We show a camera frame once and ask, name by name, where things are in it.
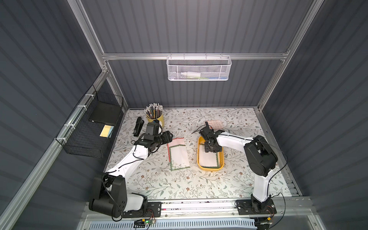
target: black notebook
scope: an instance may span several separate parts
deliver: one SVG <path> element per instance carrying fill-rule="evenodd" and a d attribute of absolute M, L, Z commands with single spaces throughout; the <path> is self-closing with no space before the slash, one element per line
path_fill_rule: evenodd
<path fill-rule="evenodd" d="M 120 112 L 120 106 L 99 102 L 89 117 L 89 120 L 114 126 L 116 125 Z"/>

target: white wire basket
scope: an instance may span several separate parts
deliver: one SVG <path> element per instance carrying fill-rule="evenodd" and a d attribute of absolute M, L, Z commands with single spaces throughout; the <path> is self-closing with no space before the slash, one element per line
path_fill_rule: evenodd
<path fill-rule="evenodd" d="M 167 78 L 170 81 L 226 81 L 230 56 L 168 56 Z"/>

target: yellow pencil cup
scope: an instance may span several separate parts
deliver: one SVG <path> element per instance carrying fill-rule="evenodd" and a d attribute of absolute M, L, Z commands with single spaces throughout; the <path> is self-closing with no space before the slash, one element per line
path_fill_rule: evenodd
<path fill-rule="evenodd" d="M 163 121 L 163 114 L 159 118 L 157 118 L 157 119 L 151 119 L 151 118 L 149 118 L 147 116 L 146 116 L 146 118 L 147 118 L 148 122 L 153 122 L 154 120 L 159 120 L 160 121 L 160 125 L 161 125 L 162 128 L 165 125 L 165 122 Z"/>

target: yellow sticky note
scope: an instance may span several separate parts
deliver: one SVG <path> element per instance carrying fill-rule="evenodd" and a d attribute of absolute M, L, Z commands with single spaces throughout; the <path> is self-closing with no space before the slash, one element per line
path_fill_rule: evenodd
<path fill-rule="evenodd" d="M 108 137 L 110 134 L 110 130 L 112 130 L 114 126 L 105 125 L 102 129 L 102 132 L 100 134 L 100 137 Z"/>

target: yellow tray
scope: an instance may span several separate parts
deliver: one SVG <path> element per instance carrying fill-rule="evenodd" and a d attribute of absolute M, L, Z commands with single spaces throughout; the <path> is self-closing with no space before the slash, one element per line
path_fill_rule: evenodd
<path fill-rule="evenodd" d="M 198 139 L 198 147 L 197 147 L 197 164 L 199 166 L 200 169 L 204 170 L 204 171 L 220 171 L 223 167 L 224 167 L 224 149 L 221 150 L 221 152 L 219 152 L 219 158 L 220 158 L 220 167 L 218 169 L 214 169 L 214 168 L 205 168 L 199 165 L 199 145 L 200 144 L 204 144 L 205 140 L 203 139 L 203 137 L 199 137 Z"/>

